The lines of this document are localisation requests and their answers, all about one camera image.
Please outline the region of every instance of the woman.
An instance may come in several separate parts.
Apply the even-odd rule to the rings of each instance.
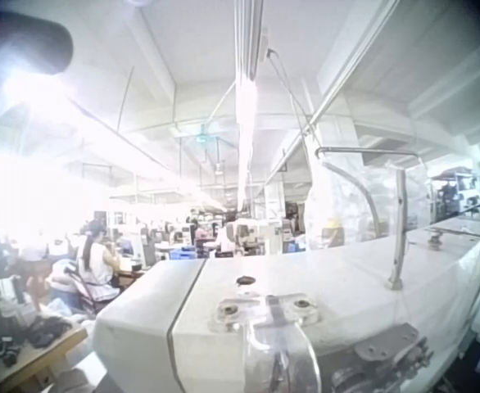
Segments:
[[[98,221],[89,223],[86,234],[79,259],[79,274],[94,301],[113,300],[120,294],[120,289],[113,285],[113,276],[120,270],[120,260],[101,244],[106,230]]]

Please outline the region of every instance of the plastic sheet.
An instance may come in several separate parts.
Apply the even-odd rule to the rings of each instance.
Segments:
[[[355,186],[355,181],[323,167],[321,179],[326,182],[314,182],[306,200],[304,222],[310,250],[368,241],[375,239],[377,232],[379,237],[396,234],[397,168],[363,166],[344,171],[369,194],[377,215],[374,217],[365,192]],[[408,230],[430,224],[430,187],[423,165],[406,170]]]

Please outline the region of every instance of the person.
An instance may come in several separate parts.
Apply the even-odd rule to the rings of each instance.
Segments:
[[[196,240],[207,239],[207,231],[197,224],[197,230],[194,233],[194,237]]]
[[[220,252],[236,252],[237,244],[227,236],[228,224],[232,227],[236,217],[228,215],[224,221],[224,226],[218,230],[216,235],[216,244],[220,246]]]
[[[106,229],[91,221],[86,232],[84,248],[79,258],[79,275],[88,286],[95,301],[110,301],[120,294],[114,275],[120,270],[120,260],[102,244]]]

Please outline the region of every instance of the metal rod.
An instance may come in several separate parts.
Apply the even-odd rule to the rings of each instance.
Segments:
[[[398,291],[402,289],[402,266],[404,265],[405,244],[407,232],[407,189],[405,186],[405,169],[396,170],[396,198],[398,211],[396,213],[396,243],[395,261],[389,282],[391,289]]]
[[[316,158],[319,158],[320,153],[377,153],[394,154],[396,156],[413,156],[419,158],[418,153],[414,151],[373,149],[367,147],[319,147],[315,150]]]
[[[231,93],[231,90],[233,90],[234,88],[234,85],[236,84],[236,80],[234,80],[232,83],[231,83],[231,86],[229,86],[229,88],[225,91],[224,95],[222,96],[222,98],[220,99],[220,101],[218,101],[218,104],[216,104],[215,106],[215,109],[213,109],[213,111],[211,112],[211,114],[209,115],[209,117],[207,118],[206,122],[204,123],[204,130],[207,131],[207,129],[209,128],[209,124],[211,123],[211,121],[214,119],[215,115],[216,115],[216,112],[220,109],[220,107],[222,106],[222,104],[224,103],[224,100],[225,98],[229,95],[229,93]]]
[[[124,114],[125,101],[127,100],[127,93],[129,92],[129,86],[131,85],[131,78],[133,78],[134,65],[129,72],[129,77],[127,78],[127,85],[125,85],[124,98],[122,98],[122,104],[120,105],[120,113],[118,114],[118,123],[116,124],[116,132],[120,132],[120,123],[122,121],[122,115]]]
[[[138,203],[138,176],[134,174],[134,203]]]
[[[179,176],[182,178],[182,138],[179,140],[179,152],[178,152],[178,160],[179,160]]]

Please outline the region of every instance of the white sewing machine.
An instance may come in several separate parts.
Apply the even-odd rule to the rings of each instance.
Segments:
[[[426,391],[480,333],[480,219],[437,226],[408,232],[396,291],[395,237],[161,262],[98,315],[95,351],[127,393]]]

